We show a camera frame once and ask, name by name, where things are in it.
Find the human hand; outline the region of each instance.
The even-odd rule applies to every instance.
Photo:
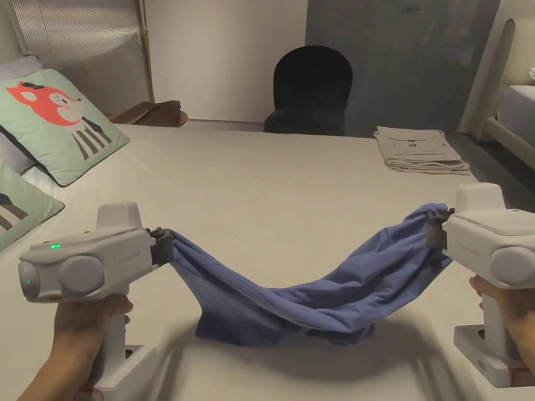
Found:
[[[470,279],[478,295],[498,303],[503,324],[518,346],[524,362],[535,373],[535,289],[503,290],[479,276]]]
[[[49,360],[68,366],[77,390],[89,379],[109,318],[126,314],[133,307],[126,295],[111,295],[96,302],[58,304]]]
[[[109,318],[133,307],[126,295],[58,304],[50,357],[19,401],[71,401],[89,379]]]

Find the cartoon fox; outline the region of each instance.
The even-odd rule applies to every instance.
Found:
[[[43,120],[65,127],[73,135],[84,160],[111,143],[99,125],[83,116],[82,99],[74,100],[59,89],[30,82],[20,82],[16,88],[6,89],[20,103],[30,106]]]
[[[13,205],[9,196],[0,193],[0,234],[9,231],[26,217],[28,213]]]

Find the white bedsheet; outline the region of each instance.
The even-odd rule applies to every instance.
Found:
[[[422,204],[453,206],[457,187],[475,181],[390,171],[375,140],[121,129],[130,144],[67,188],[26,176],[66,208],[0,253],[2,399],[22,392],[52,338],[55,307],[25,301],[19,255],[32,243],[94,228],[103,203],[137,201],[146,227],[177,230],[253,281],[284,287],[327,274]],[[531,389],[493,389],[454,347],[454,326],[483,318],[469,277],[452,265],[360,346],[299,338],[293,346],[238,349],[195,339],[200,307],[165,266],[132,285],[127,341],[157,344],[169,357],[155,380],[162,401],[533,398]]]
[[[511,86],[506,91],[498,121],[535,147],[535,86]]]

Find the folded cloth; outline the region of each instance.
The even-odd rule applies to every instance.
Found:
[[[342,344],[371,337],[376,321],[416,299],[451,263],[425,244],[426,214],[437,209],[447,208],[423,206],[323,279],[284,289],[254,284],[173,233],[171,264],[202,308],[197,337],[242,346],[276,344],[296,333]]]
[[[470,166],[449,145],[442,131],[378,127],[375,137],[392,170],[470,175]]]

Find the gripper handle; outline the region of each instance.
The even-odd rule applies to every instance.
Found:
[[[128,288],[122,292],[128,294]],[[94,386],[102,377],[115,372],[126,361],[125,315],[112,316],[104,331],[104,340],[93,363],[89,385]]]
[[[485,342],[501,358],[520,360],[520,354],[513,338],[505,328],[498,303],[483,295],[485,316]]]

